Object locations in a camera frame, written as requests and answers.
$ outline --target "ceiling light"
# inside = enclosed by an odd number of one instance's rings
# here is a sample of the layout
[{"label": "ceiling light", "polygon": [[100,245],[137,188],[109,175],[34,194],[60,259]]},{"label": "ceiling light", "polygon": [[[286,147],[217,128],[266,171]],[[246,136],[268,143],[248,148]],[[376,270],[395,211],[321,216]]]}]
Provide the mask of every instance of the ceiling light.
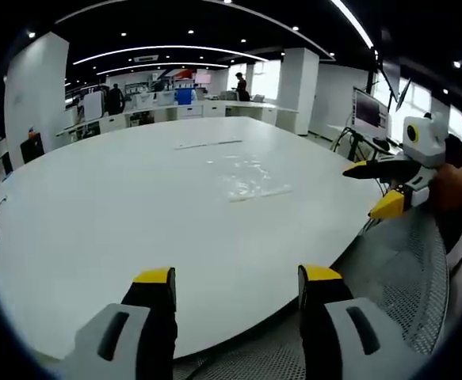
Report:
[{"label": "ceiling light", "polygon": [[145,63],[144,65],[120,67],[119,69],[112,69],[112,70],[102,71],[101,73],[97,73],[97,75],[113,73],[114,71],[120,71],[120,70],[136,69],[138,67],[173,66],[173,65],[176,65],[176,66],[189,65],[189,66],[223,67],[223,68],[226,68],[226,69],[229,67],[227,65],[219,65],[219,64],[216,64],[216,63],[199,63],[199,62]]},{"label": "ceiling light", "polygon": [[361,24],[359,23],[359,21],[355,18],[355,16],[349,11],[349,8],[347,8],[345,6],[345,4],[342,3],[341,0],[331,0],[331,2],[333,2],[333,4],[336,5],[336,7],[340,10],[340,12],[343,13],[343,15],[345,17],[347,17],[347,20],[350,21],[350,24],[352,24],[352,26],[356,29],[356,31],[359,33],[359,35],[361,36],[361,38],[363,39],[363,41],[365,42],[366,46],[368,46],[368,49],[371,49],[372,46],[373,46],[373,42],[372,40],[370,39],[370,37],[368,36],[368,34],[366,34],[365,30],[363,29],[363,27],[361,26]]},{"label": "ceiling light", "polygon": [[208,51],[219,51],[221,53],[228,53],[233,55],[241,55],[242,57],[256,59],[257,61],[268,62],[268,59],[257,57],[256,55],[241,53],[239,51],[232,51],[226,49],[219,49],[217,47],[206,47],[206,46],[191,46],[191,45],[159,45],[159,46],[142,46],[142,47],[130,47],[129,49],[121,49],[115,51],[108,51],[107,53],[102,53],[99,55],[93,55],[88,58],[80,59],[72,63],[73,65],[78,65],[79,63],[90,61],[91,59],[106,57],[107,55],[113,55],[118,53],[125,53],[127,51],[138,51],[138,50],[151,50],[151,49],[199,49],[199,50],[208,50]]}]

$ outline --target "desk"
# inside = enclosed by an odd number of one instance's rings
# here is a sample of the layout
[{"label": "desk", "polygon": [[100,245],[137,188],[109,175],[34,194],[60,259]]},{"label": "desk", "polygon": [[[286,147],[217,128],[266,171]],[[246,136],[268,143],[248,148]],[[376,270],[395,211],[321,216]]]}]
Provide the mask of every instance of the desk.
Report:
[{"label": "desk", "polygon": [[[277,127],[293,133],[296,132],[295,126],[298,114],[294,109],[278,107],[268,103],[255,103],[252,101],[194,101],[191,105],[156,105],[142,109],[131,109],[123,112],[121,115],[125,115],[128,120],[130,120],[130,116],[141,112],[154,112],[155,119],[161,122],[215,116],[248,116],[252,119],[276,125]],[[116,115],[104,116],[100,119],[85,121],[74,126],[66,127],[59,131],[56,136],[62,137],[88,124],[105,122],[113,117],[116,117]]]},{"label": "desk", "polygon": [[[242,141],[180,149],[229,140]],[[290,190],[233,201],[229,178],[250,184],[257,165]],[[63,358],[138,273],[171,265],[175,357],[210,348],[293,300],[299,263],[332,265],[356,237],[381,194],[373,180],[343,177],[348,165],[246,117],[149,124],[54,150],[0,184],[0,302],[30,347]]]}]

